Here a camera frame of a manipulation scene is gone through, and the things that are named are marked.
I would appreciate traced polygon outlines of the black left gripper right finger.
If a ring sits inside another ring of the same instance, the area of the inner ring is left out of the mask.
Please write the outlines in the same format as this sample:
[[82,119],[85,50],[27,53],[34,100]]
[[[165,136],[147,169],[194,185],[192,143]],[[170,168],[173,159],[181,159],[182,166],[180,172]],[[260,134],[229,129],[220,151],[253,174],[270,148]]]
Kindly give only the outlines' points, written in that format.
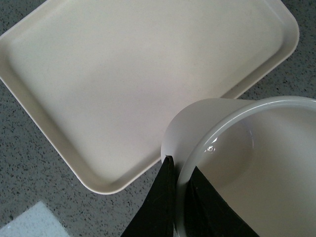
[[257,237],[196,167],[185,195],[185,231],[189,237]]

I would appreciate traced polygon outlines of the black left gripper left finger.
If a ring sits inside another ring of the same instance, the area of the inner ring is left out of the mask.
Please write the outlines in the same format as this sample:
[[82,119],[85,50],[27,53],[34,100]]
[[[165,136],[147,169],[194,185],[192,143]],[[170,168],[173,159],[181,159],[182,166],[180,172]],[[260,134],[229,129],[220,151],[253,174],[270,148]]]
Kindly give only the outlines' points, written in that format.
[[176,201],[176,172],[172,156],[162,166],[123,237],[172,237]]

